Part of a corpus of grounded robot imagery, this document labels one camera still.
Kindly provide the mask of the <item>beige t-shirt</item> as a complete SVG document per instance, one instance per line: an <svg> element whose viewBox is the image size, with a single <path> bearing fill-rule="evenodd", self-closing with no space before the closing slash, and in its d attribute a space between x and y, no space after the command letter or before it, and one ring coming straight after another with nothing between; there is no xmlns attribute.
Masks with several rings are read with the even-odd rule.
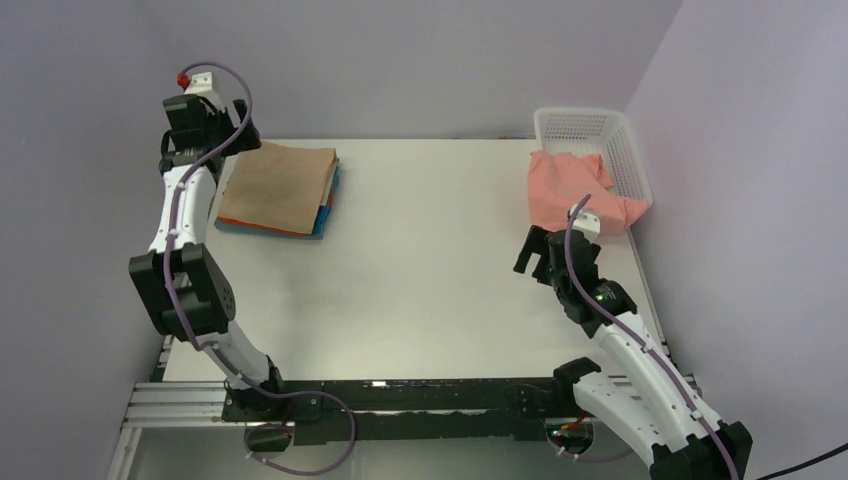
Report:
<svg viewBox="0 0 848 480"><path fill-rule="evenodd" d="M333 148L265 142L238 156L221 195L217 218L310 233L319 207L327 201L337 167L339 159Z"/></svg>

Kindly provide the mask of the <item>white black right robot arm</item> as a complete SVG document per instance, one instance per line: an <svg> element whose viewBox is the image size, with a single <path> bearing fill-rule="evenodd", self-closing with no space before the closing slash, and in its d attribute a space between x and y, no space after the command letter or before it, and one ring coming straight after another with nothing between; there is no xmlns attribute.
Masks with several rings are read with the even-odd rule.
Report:
<svg viewBox="0 0 848 480"><path fill-rule="evenodd" d="M621 391L587 357L555 369L551 401L557 411L600 419L647 466L653 479L741 479L753 439L740 422L712 409L665 355L638 307L617 282L603 278L601 252L578 227L530 228L514 266L540 259L534 278L553 288L566 316L621 370L637 393Z"/></svg>

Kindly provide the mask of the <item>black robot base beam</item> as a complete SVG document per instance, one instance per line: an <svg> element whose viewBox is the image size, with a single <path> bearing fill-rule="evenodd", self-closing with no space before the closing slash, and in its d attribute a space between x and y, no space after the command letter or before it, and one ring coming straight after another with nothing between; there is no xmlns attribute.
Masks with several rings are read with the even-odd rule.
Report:
<svg viewBox="0 0 848 480"><path fill-rule="evenodd" d="M289 380L284 398L226 391L227 423L285 424L253 437L261 450L331 441L505 437L553 440L569 453L594 443L593 419L550 377L404 380Z"/></svg>

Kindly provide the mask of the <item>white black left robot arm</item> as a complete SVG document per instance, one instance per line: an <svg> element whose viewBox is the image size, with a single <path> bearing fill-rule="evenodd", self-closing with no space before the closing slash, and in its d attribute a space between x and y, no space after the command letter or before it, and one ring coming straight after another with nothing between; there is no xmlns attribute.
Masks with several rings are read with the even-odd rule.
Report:
<svg viewBox="0 0 848 480"><path fill-rule="evenodd" d="M154 328L205 353L224 372L234 401L272 420L285 411L288 394L273 361L237 324L233 288L205 244L226 158L261 145L251 102L233 105L238 124L203 94L164 100L170 127L160 145L163 210L154 240L128 271Z"/></svg>

